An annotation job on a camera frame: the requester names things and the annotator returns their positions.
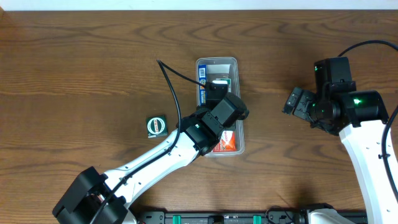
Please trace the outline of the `clear plastic container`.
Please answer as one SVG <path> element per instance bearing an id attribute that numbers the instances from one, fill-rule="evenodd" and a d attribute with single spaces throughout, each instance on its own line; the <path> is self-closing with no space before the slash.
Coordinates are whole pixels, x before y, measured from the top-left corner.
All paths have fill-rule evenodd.
<path id="1" fill-rule="evenodd" d="M 212 82 L 216 78 L 230 78 L 231 79 L 231 93 L 241 96 L 239 85 L 239 71 L 238 63 L 234 57 L 207 57 L 199 58 L 196 61 L 196 79 L 199 82 L 198 66 L 206 65 L 207 82 Z M 235 152 L 209 152 L 207 157 L 232 157 L 240 155 L 245 150 L 244 128 L 243 122 L 236 122 L 236 148 Z"/>

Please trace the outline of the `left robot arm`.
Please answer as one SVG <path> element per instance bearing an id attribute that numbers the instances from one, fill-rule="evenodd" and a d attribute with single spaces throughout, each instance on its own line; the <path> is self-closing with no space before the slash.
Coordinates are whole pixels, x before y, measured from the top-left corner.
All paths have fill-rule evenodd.
<path id="1" fill-rule="evenodd" d="M 217 105 L 182 118 L 163 142 L 137 159 L 100 174 L 81 172 L 52 210 L 59 223 L 136 223 L 131 204 L 171 172 L 208 154 L 225 129 L 248 116 L 244 102 L 227 93 Z"/>

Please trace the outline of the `blue tall box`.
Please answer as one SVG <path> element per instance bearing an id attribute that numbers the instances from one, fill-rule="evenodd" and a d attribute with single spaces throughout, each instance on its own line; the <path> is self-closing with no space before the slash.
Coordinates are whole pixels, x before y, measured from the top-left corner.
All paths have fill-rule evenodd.
<path id="1" fill-rule="evenodd" d="M 198 77 L 199 77 L 199 82 L 203 85 L 206 84 L 207 78 L 206 78 L 206 65 L 202 64 L 198 66 Z M 206 92 L 205 92 L 205 87 L 201 86 L 199 90 L 199 105 L 202 106 L 206 103 Z"/>

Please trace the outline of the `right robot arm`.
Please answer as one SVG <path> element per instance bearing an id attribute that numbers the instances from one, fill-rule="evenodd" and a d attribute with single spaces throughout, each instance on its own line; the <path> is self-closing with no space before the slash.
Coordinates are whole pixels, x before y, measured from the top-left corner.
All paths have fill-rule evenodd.
<path id="1" fill-rule="evenodd" d="M 369 223 L 397 223 L 397 159 L 389 120 L 375 90 L 323 90 L 295 87 L 283 113 L 309 122 L 311 128 L 339 136 L 349 154 Z"/>

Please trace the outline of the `white green medicine box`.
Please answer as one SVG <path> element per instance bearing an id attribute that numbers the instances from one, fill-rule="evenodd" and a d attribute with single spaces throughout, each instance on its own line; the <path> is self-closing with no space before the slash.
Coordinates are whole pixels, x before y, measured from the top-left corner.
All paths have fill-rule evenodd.
<path id="1" fill-rule="evenodd" d="M 228 86 L 228 92 L 231 92 L 231 79 L 230 78 L 216 78 L 212 81 L 215 84 L 224 84 Z"/>

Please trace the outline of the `red orange box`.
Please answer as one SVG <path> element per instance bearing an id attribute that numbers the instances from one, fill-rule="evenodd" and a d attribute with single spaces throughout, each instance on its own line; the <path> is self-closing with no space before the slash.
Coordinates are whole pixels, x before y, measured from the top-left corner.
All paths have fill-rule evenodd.
<path id="1" fill-rule="evenodd" d="M 213 148 L 212 152 L 235 152 L 236 135 L 234 131 L 223 131 L 219 143 Z"/>

